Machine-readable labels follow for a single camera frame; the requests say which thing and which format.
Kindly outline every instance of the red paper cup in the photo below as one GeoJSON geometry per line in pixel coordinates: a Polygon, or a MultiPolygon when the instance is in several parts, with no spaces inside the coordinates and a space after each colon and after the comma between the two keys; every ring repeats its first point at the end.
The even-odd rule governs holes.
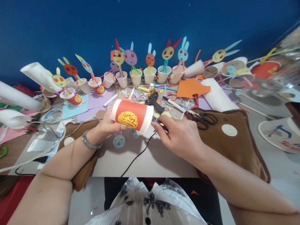
{"type": "Polygon", "coordinates": [[[262,65],[258,64],[254,66],[251,70],[251,73],[256,78],[261,79],[267,79],[269,78],[273,73],[278,71],[280,68],[280,63],[275,61],[266,61],[262,65]]]}
{"type": "Polygon", "coordinates": [[[88,84],[92,89],[94,89],[94,91],[98,95],[102,95],[105,92],[105,88],[102,84],[102,80],[100,77],[95,77],[95,79],[96,79],[96,81],[94,81],[93,79],[90,79],[88,84]]]}
{"type": "Polygon", "coordinates": [[[151,124],[153,111],[153,106],[117,99],[110,118],[144,134],[151,124]]]}
{"type": "Polygon", "coordinates": [[[75,94],[74,88],[69,88],[69,91],[72,93],[71,95],[65,91],[65,94],[60,93],[60,97],[75,106],[80,106],[83,103],[82,98],[78,94],[75,94]]]}

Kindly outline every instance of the blue wall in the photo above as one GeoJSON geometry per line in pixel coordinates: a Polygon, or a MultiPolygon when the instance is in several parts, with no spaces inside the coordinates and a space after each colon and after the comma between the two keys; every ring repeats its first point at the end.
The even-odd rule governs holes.
{"type": "MultiPolygon", "coordinates": [[[[37,90],[38,85],[20,72],[32,62],[40,62],[55,73],[57,58],[65,56],[82,78],[90,78],[75,53],[93,68],[96,76],[110,70],[110,51],[115,38],[120,46],[138,56],[137,68],[146,67],[148,44],[157,52],[155,67],[163,64],[161,53],[168,38],[171,43],[187,36],[189,66],[199,49],[200,59],[240,39],[226,57],[246,56],[249,60],[266,54],[284,33],[300,20],[299,0],[10,0],[0,5],[0,80],[21,83],[37,90]]],[[[169,65],[178,63],[177,51],[169,65]]],[[[129,71],[128,65],[123,70],[129,71]]]]}

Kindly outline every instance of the white button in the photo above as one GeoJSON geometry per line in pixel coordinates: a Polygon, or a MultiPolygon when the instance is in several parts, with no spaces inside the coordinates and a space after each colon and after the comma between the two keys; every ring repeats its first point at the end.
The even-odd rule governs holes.
{"type": "Polygon", "coordinates": [[[221,127],[221,129],[224,132],[224,134],[226,134],[227,136],[230,136],[230,137],[234,137],[238,134],[237,129],[234,126],[230,125],[230,124],[224,124],[221,127]]]}
{"type": "Polygon", "coordinates": [[[64,140],[63,144],[64,144],[65,146],[67,146],[68,144],[72,143],[73,141],[75,141],[74,138],[72,138],[72,137],[67,137],[67,138],[64,140]]]}

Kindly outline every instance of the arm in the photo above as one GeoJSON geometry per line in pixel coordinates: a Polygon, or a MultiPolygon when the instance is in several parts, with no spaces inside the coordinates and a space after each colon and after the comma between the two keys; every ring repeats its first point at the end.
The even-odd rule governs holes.
{"type": "MultiPolygon", "coordinates": [[[[111,122],[111,109],[87,133],[91,144],[99,145],[107,136],[127,128],[111,122]]],[[[71,180],[94,152],[83,144],[82,137],[63,147],[35,176],[8,224],[66,224],[73,189],[71,180]]]]}
{"type": "Polygon", "coordinates": [[[167,116],[159,120],[169,129],[166,133],[152,123],[162,142],[209,177],[229,203],[237,224],[279,224],[278,216],[290,224],[299,222],[297,208],[279,191],[205,145],[194,121],[167,116]]]}

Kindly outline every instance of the light blue paper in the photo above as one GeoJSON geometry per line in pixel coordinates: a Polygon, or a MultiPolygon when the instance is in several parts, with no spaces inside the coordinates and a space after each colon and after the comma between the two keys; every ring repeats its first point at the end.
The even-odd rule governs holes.
{"type": "Polygon", "coordinates": [[[62,111],[64,116],[62,119],[67,119],[78,114],[84,113],[88,110],[88,94],[80,95],[83,103],[80,106],[75,106],[67,101],[64,102],[62,111]]]}

